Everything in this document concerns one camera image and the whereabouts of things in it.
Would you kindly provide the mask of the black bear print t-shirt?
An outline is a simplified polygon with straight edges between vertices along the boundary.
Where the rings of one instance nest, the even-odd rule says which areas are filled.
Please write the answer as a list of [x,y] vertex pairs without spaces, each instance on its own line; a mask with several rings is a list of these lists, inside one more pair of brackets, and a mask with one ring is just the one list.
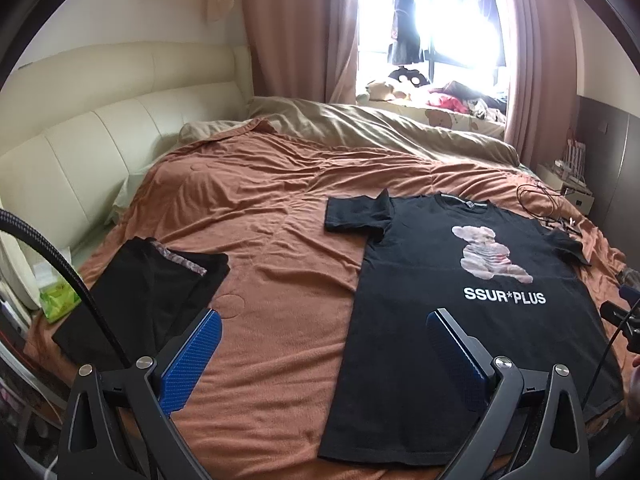
[[445,195],[332,197],[324,226],[366,240],[318,454],[431,467],[457,452],[494,383],[451,333],[522,370],[570,371],[586,419],[623,378],[578,270],[582,244],[489,202]]

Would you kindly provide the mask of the clothes pile on windowsill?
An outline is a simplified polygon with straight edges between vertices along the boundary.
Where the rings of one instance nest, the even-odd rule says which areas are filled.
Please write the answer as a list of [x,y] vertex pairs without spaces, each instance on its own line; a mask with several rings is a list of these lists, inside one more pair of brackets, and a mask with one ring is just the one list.
[[506,98],[486,96],[455,80],[439,87],[420,70],[406,66],[396,68],[384,79],[368,82],[361,99],[414,108],[439,108],[506,124]]

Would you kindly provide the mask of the folded black garment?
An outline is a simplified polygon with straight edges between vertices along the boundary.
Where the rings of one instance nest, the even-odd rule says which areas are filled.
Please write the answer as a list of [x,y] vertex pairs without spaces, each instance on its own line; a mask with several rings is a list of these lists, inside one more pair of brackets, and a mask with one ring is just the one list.
[[179,252],[154,238],[119,248],[90,292],[128,362],[157,356],[208,307],[230,271],[225,254]]

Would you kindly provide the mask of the white bedside table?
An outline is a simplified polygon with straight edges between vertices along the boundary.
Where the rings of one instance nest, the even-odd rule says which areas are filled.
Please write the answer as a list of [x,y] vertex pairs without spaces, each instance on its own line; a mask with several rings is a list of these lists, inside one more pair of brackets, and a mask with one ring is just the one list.
[[557,166],[551,167],[538,164],[535,172],[541,181],[544,181],[549,188],[562,195],[584,216],[590,214],[594,197],[585,183],[577,180],[567,171],[561,170]]

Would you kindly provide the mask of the brown bed blanket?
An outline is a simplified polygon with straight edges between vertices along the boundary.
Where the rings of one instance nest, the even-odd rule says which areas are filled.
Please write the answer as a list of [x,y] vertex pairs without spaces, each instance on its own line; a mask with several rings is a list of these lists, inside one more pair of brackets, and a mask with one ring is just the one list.
[[[324,226],[332,197],[445,194],[534,219],[549,203],[518,169],[444,164],[387,148],[327,146],[257,124],[170,152],[146,174],[119,224],[81,266],[90,289],[134,237],[225,254],[209,307],[221,343],[174,422],[215,479],[433,479],[444,466],[358,465],[318,454],[347,339],[366,238]],[[623,254],[580,219],[578,278],[597,308],[618,296]],[[631,364],[606,345],[628,396]]]

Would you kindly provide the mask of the green tissue pack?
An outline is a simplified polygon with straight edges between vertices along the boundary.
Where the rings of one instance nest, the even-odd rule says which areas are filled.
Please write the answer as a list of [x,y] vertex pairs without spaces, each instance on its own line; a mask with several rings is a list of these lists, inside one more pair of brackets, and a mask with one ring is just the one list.
[[80,297],[65,280],[57,280],[39,287],[39,300],[44,317],[54,323],[72,312]]

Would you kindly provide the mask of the cream padded headboard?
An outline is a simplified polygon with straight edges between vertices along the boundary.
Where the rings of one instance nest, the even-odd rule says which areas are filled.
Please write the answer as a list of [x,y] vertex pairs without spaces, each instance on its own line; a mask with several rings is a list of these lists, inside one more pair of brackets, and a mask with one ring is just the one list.
[[49,56],[1,91],[1,200],[84,261],[125,180],[176,144],[187,122],[242,120],[248,47],[128,42]]

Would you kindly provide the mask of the beige duvet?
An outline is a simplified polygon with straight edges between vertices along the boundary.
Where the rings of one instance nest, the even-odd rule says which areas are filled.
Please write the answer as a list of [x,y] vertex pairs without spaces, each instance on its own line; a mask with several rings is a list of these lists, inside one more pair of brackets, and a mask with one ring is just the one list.
[[447,164],[465,158],[494,166],[520,166],[518,152],[506,142],[481,133],[428,126],[374,107],[258,96],[248,102],[247,113],[244,122],[188,122],[178,142],[189,144],[263,124],[277,133],[327,146],[389,148]]

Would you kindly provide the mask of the pink right curtain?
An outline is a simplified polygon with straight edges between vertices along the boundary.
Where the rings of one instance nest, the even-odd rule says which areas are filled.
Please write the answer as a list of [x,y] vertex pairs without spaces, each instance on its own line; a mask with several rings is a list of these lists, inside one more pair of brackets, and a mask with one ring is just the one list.
[[559,159],[574,127],[577,53],[572,0],[498,0],[510,77],[506,142],[522,164]]

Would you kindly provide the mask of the pink curtain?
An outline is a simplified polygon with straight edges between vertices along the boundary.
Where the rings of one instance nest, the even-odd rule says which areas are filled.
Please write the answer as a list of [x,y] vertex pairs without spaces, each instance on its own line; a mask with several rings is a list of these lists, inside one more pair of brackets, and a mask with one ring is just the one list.
[[358,0],[241,0],[255,93],[356,102]]
[[572,0],[498,0],[510,77],[506,142],[522,164],[559,159],[574,127],[577,53]]

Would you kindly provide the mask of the hanging dark garment left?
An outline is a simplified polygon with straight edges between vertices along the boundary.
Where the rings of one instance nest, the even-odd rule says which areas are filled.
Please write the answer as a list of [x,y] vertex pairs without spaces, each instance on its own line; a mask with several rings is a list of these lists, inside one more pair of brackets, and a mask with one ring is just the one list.
[[387,61],[395,66],[424,61],[421,39],[416,28],[416,0],[392,0],[392,36]]

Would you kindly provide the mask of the hanging dark garment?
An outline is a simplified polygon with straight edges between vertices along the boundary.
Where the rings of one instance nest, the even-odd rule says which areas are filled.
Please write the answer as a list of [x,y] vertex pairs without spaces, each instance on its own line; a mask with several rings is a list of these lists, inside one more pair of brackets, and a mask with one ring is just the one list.
[[392,36],[387,61],[395,66],[424,61],[421,39],[416,28],[416,0],[392,0]]
[[471,0],[472,22],[480,56],[490,66],[504,65],[504,47],[497,0]]

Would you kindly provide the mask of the hanging dark garment right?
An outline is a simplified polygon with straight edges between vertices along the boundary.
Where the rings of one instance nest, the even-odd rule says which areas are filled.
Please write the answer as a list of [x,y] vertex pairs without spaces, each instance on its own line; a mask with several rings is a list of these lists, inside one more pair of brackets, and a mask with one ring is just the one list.
[[504,47],[497,0],[471,0],[472,22],[480,56],[490,66],[504,65]]

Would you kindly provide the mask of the pink left curtain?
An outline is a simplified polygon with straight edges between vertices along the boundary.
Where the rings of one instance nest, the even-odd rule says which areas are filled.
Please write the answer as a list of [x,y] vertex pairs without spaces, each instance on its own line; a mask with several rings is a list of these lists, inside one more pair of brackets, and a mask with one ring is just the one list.
[[358,0],[241,0],[255,93],[356,102]]

